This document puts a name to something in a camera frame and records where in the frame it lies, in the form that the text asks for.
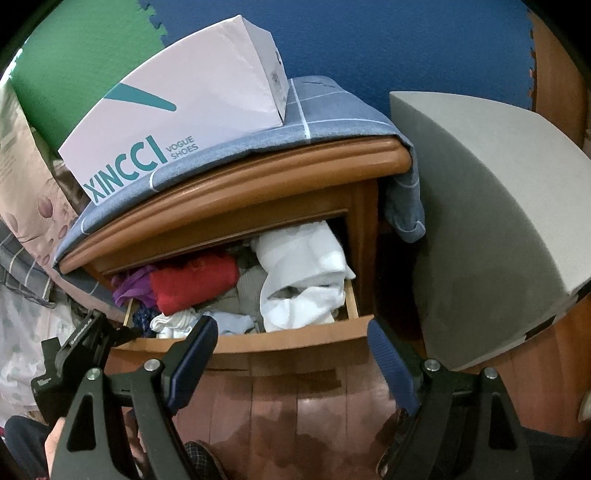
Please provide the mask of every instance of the blue foam mat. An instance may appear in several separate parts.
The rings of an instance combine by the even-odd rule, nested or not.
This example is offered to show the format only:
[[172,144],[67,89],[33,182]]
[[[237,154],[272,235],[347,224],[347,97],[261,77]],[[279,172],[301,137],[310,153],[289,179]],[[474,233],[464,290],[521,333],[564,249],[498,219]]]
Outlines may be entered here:
[[531,108],[533,40],[520,0],[138,0],[165,46],[242,14],[272,32],[288,77],[325,75],[389,116],[388,92]]

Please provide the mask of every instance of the patterned fabric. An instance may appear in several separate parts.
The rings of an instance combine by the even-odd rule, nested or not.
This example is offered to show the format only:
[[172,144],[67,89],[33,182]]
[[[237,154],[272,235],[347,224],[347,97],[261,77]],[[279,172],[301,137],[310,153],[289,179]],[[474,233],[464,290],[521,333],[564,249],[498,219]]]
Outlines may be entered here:
[[37,410],[31,380],[45,371],[41,342],[58,337],[63,345],[74,321],[79,320],[67,303],[46,308],[0,285],[0,425]]
[[221,464],[205,443],[187,442],[184,447],[199,480],[227,480]]
[[56,263],[88,235],[159,192],[212,168],[263,153],[342,138],[395,135],[413,157],[411,169],[394,176],[386,188],[385,215],[406,242],[425,233],[418,165],[414,147],[382,113],[343,90],[327,77],[290,80],[282,127],[264,130],[197,152],[142,177],[109,196],[99,206],[91,203],[68,231],[56,252]]
[[156,338],[156,332],[150,328],[150,323],[153,319],[155,319],[158,315],[160,315],[160,310],[156,307],[148,308],[145,305],[140,305],[139,309],[137,309],[132,316],[132,320],[134,322],[134,327],[142,329],[142,337],[143,338]]
[[53,268],[56,249],[77,213],[40,149],[43,145],[35,140],[11,83],[1,84],[0,266],[8,275],[0,272],[0,283],[41,304],[47,304],[43,302],[48,302],[55,283],[85,308],[123,319],[125,313],[115,306],[111,292],[87,272],[60,275]]

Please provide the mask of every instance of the wooden floor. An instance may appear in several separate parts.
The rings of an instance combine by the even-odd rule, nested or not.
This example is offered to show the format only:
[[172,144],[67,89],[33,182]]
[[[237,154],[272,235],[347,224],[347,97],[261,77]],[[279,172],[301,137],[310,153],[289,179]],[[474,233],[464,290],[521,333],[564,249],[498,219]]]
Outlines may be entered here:
[[[582,435],[588,425],[576,416],[591,389],[591,299],[486,365],[498,368],[524,426]],[[113,357],[108,371],[135,367]],[[174,422],[183,441],[212,445],[230,479],[363,480],[378,478],[375,464],[392,440],[395,411],[371,360],[307,375],[206,374]]]

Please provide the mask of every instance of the pant leg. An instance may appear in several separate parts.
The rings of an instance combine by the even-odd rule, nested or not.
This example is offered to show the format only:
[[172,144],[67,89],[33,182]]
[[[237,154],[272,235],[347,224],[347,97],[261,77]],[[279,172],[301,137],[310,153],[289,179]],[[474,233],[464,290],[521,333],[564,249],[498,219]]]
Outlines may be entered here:
[[6,446],[31,480],[49,477],[45,440],[51,429],[25,417],[10,417],[4,426]]
[[568,464],[580,439],[559,437],[536,430],[523,429],[530,447],[535,480],[554,480]]

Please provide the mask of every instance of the gray cloth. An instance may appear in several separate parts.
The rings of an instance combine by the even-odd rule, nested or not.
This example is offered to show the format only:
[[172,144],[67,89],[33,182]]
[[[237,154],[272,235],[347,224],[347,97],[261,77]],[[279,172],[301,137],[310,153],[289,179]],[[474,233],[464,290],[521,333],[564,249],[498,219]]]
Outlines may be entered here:
[[53,281],[1,220],[0,284],[43,306],[53,306]]
[[252,153],[370,135],[395,135],[409,148],[413,165],[408,172],[389,181],[385,192],[385,215],[404,241],[415,242],[421,238],[425,233],[424,212],[419,195],[417,159],[409,140],[386,116],[327,77],[299,77],[291,79],[290,85],[282,127],[198,150],[127,185],[99,206],[91,203],[57,249],[56,263],[85,237],[124,212],[212,168]]

